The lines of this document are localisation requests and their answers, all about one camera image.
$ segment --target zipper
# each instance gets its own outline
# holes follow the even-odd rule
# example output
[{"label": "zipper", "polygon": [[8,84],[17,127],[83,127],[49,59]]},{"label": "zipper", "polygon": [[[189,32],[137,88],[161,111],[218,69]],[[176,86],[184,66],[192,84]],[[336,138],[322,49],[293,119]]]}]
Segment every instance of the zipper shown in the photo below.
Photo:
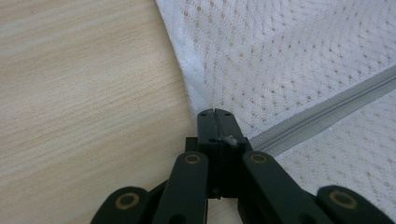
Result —
[{"label": "zipper", "polygon": [[353,111],[396,89],[396,65],[250,139],[254,150],[276,156],[324,131]]}]

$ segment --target zipper tape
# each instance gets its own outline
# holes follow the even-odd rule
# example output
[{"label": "zipper tape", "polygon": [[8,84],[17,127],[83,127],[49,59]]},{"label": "zipper tape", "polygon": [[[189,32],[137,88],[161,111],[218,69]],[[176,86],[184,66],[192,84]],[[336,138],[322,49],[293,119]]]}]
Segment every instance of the zipper tape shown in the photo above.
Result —
[{"label": "zipper tape", "polygon": [[254,150],[277,156],[353,111],[396,89],[396,65],[250,139]]}]

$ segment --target metal screw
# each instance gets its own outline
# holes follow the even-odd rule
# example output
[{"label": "metal screw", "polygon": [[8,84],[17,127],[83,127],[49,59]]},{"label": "metal screw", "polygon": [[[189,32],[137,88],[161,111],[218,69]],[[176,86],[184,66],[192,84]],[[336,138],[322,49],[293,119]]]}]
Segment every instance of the metal screw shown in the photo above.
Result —
[{"label": "metal screw", "polygon": [[188,155],[184,158],[184,162],[186,162],[188,164],[197,164],[197,163],[200,163],[201,160],[202,160],[201,157],[194,155],[194,154]]},{"label": "metal screw", "polygon": [[262,154],[252,154],[250,156],[250,159],[253,160],[255,163],[266,163],[268,161],[268,159],[263,156]]},{"label": "metal screw", "polygon": [[335,190],[329,196],[332,202],[346,209],[355,209],[358,207],[358,202],[347,193]]},{"label": "metal screw", "polygon": [[122,194],[116,200],[116,207],[120,210],[126,210],[135,207],[139,203],[139,195],[133,192]]}]

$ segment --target white mesh fabric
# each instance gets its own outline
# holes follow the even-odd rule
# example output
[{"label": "white mesh fabric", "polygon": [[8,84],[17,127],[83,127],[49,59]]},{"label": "white mesh fabric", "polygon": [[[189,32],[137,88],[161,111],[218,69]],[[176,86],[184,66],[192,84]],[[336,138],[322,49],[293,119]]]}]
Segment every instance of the white mesh fabric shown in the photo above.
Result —
[{"label": "white mesh fabric", "polygon": [[396,221],[396,91],[364,106],[276,160],[305,190],[353,189]]},{"label": "white mesh fabric", "polygon": [[396,64],[394,0],[157,0],[193,117],[254,137]]}]

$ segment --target wood grain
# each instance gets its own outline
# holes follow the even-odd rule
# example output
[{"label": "wood grain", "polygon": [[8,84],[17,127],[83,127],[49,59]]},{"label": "wood grain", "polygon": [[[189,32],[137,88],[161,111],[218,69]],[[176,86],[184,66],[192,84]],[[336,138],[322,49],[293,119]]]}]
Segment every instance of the wood grain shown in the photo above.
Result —
[{"label": "wood grain", "polygon": [[[0,223],[89,223],[195,136],[153,0],[0,2]],[[208,223],[241,223],[233,200]]]}]

